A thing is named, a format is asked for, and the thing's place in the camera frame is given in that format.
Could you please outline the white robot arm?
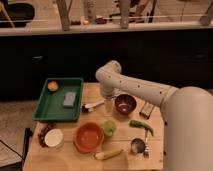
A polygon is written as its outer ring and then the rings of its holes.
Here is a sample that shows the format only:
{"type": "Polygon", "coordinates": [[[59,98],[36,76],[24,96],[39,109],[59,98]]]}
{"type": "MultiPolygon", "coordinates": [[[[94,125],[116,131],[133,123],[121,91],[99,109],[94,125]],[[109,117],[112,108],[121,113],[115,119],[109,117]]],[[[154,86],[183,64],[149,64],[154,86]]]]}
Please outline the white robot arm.
{"type": "Polygon", "coordinates": [[[120,89],[158,107],[164,123],[163,171],[213,171],[213,94],[125,76],[111,60],[95,73],[100,93],[120,89]]]}

